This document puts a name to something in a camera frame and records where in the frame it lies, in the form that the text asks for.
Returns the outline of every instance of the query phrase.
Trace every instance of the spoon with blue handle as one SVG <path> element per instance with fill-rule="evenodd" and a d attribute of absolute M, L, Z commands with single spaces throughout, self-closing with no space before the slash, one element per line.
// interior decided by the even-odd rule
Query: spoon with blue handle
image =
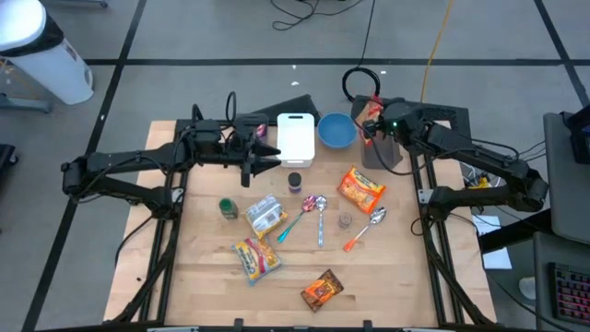
<path fill-rule="evenodd" d="M 285 239 L 287 238 L 287 235 L 289 235 L 289 232 L 291 231 L 291 229 L 293 228 L 293 226 L 295 226 L 295 224 L 297 223 L 297 221 L 299 221 L 299 219 L 301 218 L 301 216 L 303 215 L 303 213 L 309 212 L 309 211 L 313 210 L 314 207 L 315 207 L 315 196 L 313 196 L 313 195 L 307 196 L 303 200 L 303 204 L 301 205 L 301 213 L 295 218 L 294 221 L 291 222 L 291 224 L 287 227 L 287 229 L 285 231 L 283 231 L 277 237 L 277 242 L 278 243 L 283 243 L 283 241 L 285 241 Z"/>

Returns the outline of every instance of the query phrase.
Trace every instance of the orange snack bag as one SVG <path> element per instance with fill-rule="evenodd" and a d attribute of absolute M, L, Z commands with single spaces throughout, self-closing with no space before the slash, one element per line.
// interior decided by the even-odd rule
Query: orange snack bag
<path fill-rule="evenodd" d="M 325 271 L 322 276 L 313 282 L 313 284 L 301 292 L 303 300 L 310 306 L 315 313 L 320 310 L 324 303 L 328 302 L 332 296 L 344 290 L 344 286 L 336 278 L 331 269 Z"/>
<path fill-rule="evenodd" d="M 344 175 L 338 191 L 356 203 L 362 212 L 370 214 L 384 194 L 385 186 L 369 180 L 353 166 Z"/>

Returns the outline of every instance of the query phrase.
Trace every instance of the wooden tabletop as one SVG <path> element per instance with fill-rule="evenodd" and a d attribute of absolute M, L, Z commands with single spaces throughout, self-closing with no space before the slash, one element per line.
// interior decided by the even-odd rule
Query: wooden tabletop
<path fill-rule="evenodd" d="M 146 148 L 170 142 L 174 125 L 172 121 L 153 122 Z M 276 128 L 270 128 L 268 138 L 275 146 Z M 405 151 L 402 155 L 404 160 L 395 170 L 406 172 L 410 170 L 409 157 Z M 387 208 L 387 217 L 345 253 L 344 244 L 368 222 L 368 216 L 336 190 L 352 165 L 387 186 L 379 203 Z M 458 162 L 436 160 L 434 166 L 439 185 L 463 187 Z M 240 186 L 239 169 L 235 167 L 206 165 L 190 171 L 166 324 L 230 326 L 235 318 L 243 318 L 247 326 L 361 326 L 365 319 L 371 319 L 374 326 L 437 326 L 424 242 L 409 229 L 419 215 L 412 177 L 362 168 L 360 142 L 351 148 L 332 150 L 317 138 L 312 166 L 295 170 L 303 179 L 298 195 L 290 194 L 288 189 L 287 175 L 293 171 L 276 167 L 253 178 L 250 188 Z M 159 171 L 141 172 L 137 183 L 162 185 L 164 176 Z M 282 266 L 249 287 L 231 246 L 254 237 L 254 233 L 243 215 L 234 221 L 224 219 L 218 202 L 230 197 L 243 212 L 268 194 L 274 194 L 283 204 L 289 220 L 301 211 L 304 197 L 326 196 L 324 247 L 317 245 L 317 210 L 303 215 L 287 240 L 279 244 L 277 236 L 287 223 L 281 225 L 270 233 L 270 239 Z M 343 212 L 353 218 L 346 230 L 337 225 Z M 471 219 L 468 208 L 458 208 L 454 213 Z M 148 215 L 145 207 L 131 207 L 125 233 Z M 152 222 L 121 252 L 105 319 L 119 314 L 145 279 L 155 225 Z M 450 217 L 446 227 L 457 280 L 482 313 L 495 320 L 473 226 Z M 314 314 L 300 293 L 328 268 L 345 289 Z M 452 321 L 448 290 L 441 281 L 447 320 Z M 160 284 L 154 289 L 154 304 L 159 291 Z"/>

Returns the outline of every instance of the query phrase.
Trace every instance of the yellow snack bag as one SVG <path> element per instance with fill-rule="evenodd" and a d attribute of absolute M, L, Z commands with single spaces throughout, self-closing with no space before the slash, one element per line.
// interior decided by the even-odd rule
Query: yellow snack bag
<path fill-rule="evenodd" d="M 280 259 L 265 239 L 248 238 L 236 243 L 231 249 L 235 250 L 242 261 L 250 286 L 267 273 L 280 267 Z"/>
<path fill-rule="evenodd" d="M 371 213 L 385 191 L 385 186 L 377 184 L 362 175 L 354 166 L 344 175 L 338 191 L 364 212 Z"/>

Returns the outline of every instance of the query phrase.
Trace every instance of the chip bag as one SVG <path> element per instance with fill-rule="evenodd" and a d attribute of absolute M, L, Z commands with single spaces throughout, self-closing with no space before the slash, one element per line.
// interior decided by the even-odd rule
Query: chip bag
<path fill-rule="evenodd" d="M 362 210 L 370 214 L 384 194 L 385 186 L 377 184 L 362 175 L 355 167 L 344 175 L 338 191 Z"/>
<path fill-rule="evenodd" d="M 342 286 L 332 270 L 328 269 L 310 287 L 301 292 L 301 297 L 315 313 L 320 310 L 324 303 L 343 290 L 344 286 Z"/>
<path fill-rule="evenodd" d="M 235 250 L 240 257 L 250 286 L 253 286 L 256 281 L 272 270 L 280 267 L 280 259 L 265 239 L 248 238 L 236 243 L 231 249 Z"/>

